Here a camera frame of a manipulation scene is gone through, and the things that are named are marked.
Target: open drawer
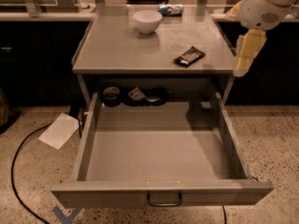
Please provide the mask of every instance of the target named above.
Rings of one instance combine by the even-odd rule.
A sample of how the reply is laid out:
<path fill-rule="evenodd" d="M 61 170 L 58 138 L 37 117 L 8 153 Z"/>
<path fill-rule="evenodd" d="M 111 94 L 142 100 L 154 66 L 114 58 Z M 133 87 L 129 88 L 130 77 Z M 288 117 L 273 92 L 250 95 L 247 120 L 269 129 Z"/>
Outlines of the open drawer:
<path fill-rule="evenodd" d="M 204 83 L 161 106 L 105 107 L 95 93 L 73 181 L 52 193 L 67 208 L 260 201 L 273 185 L 252 178 L 220 94 Z"/>

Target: speckled floor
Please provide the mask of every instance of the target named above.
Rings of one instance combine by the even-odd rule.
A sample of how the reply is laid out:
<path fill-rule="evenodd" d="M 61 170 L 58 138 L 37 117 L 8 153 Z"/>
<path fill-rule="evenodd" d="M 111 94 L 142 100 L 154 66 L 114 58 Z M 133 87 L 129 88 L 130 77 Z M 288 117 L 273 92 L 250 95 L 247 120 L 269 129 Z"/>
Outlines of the speckled floor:
<path fill-rule="evenodd" d="M 35 129 L 53 122 L 69 107 L 21 108 L 18 121 L 0 134 L 0 222 L 41 223 L 21 207 L 10 184 L 10 166 L 22 139 Z M 237 137 L 252 174 L 271 180 L 275 189 L 254 206 L 226 206 L 227 223 L 298 223 L 299 217 L 299 106 L 227 106 Z M 15 182 L 23 201 L 49 223 L 60 223 L 52 213 L 58 206 L 51 194 L 54 183 L 71 176 L 78 151 L 78 132 L 60 149 L 43 144 L 34 134 L 16 162 Z M 220 206 L 83 209 L 74 223 L 224 223 Z"/>

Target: terrazzo floor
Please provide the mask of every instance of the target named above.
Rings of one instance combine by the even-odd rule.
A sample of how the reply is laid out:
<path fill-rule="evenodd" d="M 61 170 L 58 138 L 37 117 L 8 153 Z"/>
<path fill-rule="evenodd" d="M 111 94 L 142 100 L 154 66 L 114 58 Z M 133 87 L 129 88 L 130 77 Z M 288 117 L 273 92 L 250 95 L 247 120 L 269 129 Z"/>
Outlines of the terrazzo floor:
<path fill-rule="evenodd" d="M 227 106 L 235 132 L 252 175 L 270 180 L 275 189 L 253 206 L 225 206 L 230 224 L 295 224 L 299 217 L 299 106 Z M 0 134 L 0 223 L 41 223 L 15 198 L 10 184 L 10 167 L 21 141 L 30 132 L 48 124 L 69 107 L 22 107 L 21 116 Z M 61 223 L 52 213 L 64 209 L 50 189 L 71 176 L 78 151 L 75 132 L 60 150 L 37 140 L 25 143 L 15 166 L 16 188 L 23 201 L 49 223 Z M 224 223 L 220 206 L 83 209 L 75 224 L 89 223 Z"/>

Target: bowl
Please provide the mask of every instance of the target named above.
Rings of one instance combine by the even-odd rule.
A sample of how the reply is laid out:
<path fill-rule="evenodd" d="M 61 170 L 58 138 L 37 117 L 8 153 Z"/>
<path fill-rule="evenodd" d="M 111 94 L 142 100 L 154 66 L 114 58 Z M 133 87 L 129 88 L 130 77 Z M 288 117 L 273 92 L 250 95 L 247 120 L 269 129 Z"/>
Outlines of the bowl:
<path fill-rule="evenodd" d="M 161 13 L 152 10 L 137 11 L 133 15 L 136 27 L 143 34 L 153 34 L 159 27 L 162 17 Z"/>

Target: sheet of paper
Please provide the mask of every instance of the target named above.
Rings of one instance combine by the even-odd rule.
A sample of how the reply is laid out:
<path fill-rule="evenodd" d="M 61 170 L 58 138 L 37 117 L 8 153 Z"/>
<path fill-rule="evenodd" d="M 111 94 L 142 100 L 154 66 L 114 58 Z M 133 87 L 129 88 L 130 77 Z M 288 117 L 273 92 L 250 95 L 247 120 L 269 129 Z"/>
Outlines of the sheet of paper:
<path fill-rule="evenodd" d="M 62 113 L 38 139 L 60 149 L 78 128 L 78 121 Z"/>

